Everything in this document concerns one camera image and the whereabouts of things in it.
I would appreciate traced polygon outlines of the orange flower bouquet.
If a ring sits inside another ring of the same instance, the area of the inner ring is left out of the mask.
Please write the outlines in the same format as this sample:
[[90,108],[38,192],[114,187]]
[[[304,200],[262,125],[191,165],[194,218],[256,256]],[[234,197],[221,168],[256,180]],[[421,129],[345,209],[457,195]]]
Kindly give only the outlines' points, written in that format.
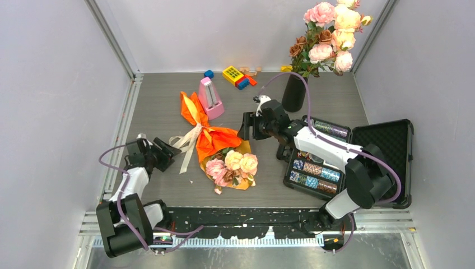
[[221,194],[226,187],[246,190],[256,186],[258,159],[249,142],[240,139],[234,129],[211,126],[197,93],[189,96],[181,92],[180,102],[181,116],[193,127],[198,123],[203,126],[193,153],[197,153],[206,177],[213,181],[215,193]]

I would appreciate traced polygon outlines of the cream printed ribbon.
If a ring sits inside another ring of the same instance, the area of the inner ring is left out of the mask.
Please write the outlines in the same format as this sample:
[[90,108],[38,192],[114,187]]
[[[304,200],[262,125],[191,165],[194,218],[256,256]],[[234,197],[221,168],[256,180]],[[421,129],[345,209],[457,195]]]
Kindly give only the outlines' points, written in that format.
[[198,123],[184,136],[172,136],[169,139],[169,145],[185,153],[182,165],[180,167],[180,174],[184,174],[188,170],[188,165],[193,155],[193,149],[196,146],[199,135],[201,134],[203,126]]

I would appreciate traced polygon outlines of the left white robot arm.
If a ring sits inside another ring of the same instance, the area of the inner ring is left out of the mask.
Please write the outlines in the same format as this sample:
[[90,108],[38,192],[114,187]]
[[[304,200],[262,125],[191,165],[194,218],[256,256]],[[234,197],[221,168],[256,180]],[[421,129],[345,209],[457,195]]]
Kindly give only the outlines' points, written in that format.
[[109,258],[148,249],[153,243],[154,229],[165,232],[171,227],[172,218],[165,202],[142,203],[141,196],[153,171],[164,172],[181,153],[158,137],[149,141],[143,134],[123,147],[127,152],[125,167],[99,161],[122,174],[117,191],[96,208],[100,235]]

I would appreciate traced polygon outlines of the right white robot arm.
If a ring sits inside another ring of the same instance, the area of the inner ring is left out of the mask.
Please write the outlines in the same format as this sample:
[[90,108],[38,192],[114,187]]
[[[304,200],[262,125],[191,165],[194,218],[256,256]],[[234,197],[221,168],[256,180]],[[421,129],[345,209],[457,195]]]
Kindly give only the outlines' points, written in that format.
[[310,119],[291,120],[281,103],[267,95],[253,99],[254,112],[245,112],[238,136],[243,140],[274,137],[280,144],[304,151],[329,161],[346,178],[346,187],[318,211],[317,219],[327,230],[334,230],[342,218],[360,209],[370,209],[401,180],[385,162],[381,149],[373,144],[365,147],[337,140],[317,131]]

